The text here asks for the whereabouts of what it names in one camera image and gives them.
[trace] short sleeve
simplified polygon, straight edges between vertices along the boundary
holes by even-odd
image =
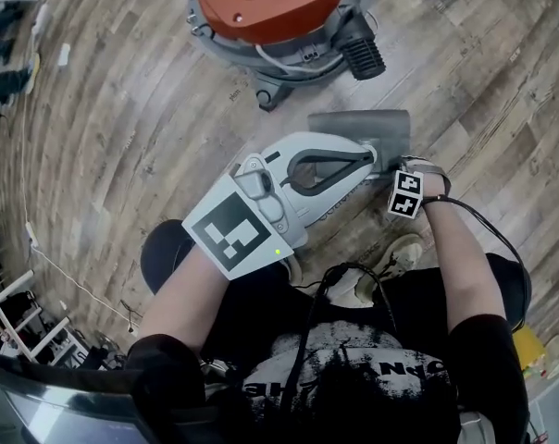
[[[148,393],[169,408],[191,408],[205,403],[204,378],[193,352],[164,334],[138,340],[130,349],[127,370],[142,370]]]
[[[508,322],[482,314],[451,332],[446,357],[459,401],[487,416],[496,442],[522,444],[528,427],[528,397]]]

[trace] person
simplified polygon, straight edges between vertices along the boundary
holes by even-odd
[[[425,175],[426,196],[444,190],[442,176]],[[412,269],[409,242],[387,250],[380,273],[392,318],[376,289],[369,308],[321,300],[308,331],[313,298],[288,284],[283,266],[229,284],[179,220],[158,226],[141,258],[155,297],[127,362],[152,409],[215,405],[230,442],[527,442],[512,340],[530,301],[522,269],[486,255],[452,204],[425,211],[440,267]],[[282,400],[306,332],[296,387]],[[215,385],[200,369],[219,367],[214,360],[229,367]]]
[[[22,10],[7,9],[0,13],[0,31],[7,28],[14,21],[22,18]],[[14,40],[0,40],[0,58],[7,64],[12,54]],[[39,54],[33,55],[27,67],[21,70],[8,70],[0,72],[0,104],[10,105],[14,94],[24,91],[31,93],[35,79],[41,66]]]

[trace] black hose connector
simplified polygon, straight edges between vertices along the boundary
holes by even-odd
[[[363,15],[355,13],[333,37],[333,46],[342,52],[357,80],[373,79],[386,70],[375,35]]]

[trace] orange vacuum lid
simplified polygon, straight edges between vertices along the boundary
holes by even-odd
[[[341,0],[199,0],[205,19],[225,38],[272,44],[321,27]]]

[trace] wooden floor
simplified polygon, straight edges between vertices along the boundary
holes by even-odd
[[[298,90],[272,114],[257,108],[248,73],[204,54],[185,22],[187,0],[44,1],[52,17],[37,87],[0,120],[0,232],[12,276],[27,268],[22,168],[41,249],[122,313],[121,299],[142,312],[152,297],[139,268],[146,235],[185,216],[226,166],[306,130],[313,112],[404,108],[413,153],[449,170],[453,194],[518,247],[533,278],[529,323],[544,339],[559,327],[559,0],[373,0],[387,72]],[[57,66],[62,43],[71,45],[66,68]],[[401,233],[431,245],[425,217],[388,219],[385,200],[360,187],[314,225],[299,252],[306,277],[346,259],[371,265]],[[508,254],[467,221],[487,250]],[[433,261],[430,248],[423,263]],[[125,320],[37,253],[29,265],[55,315],[62,300],[87,335],[133,341]]]

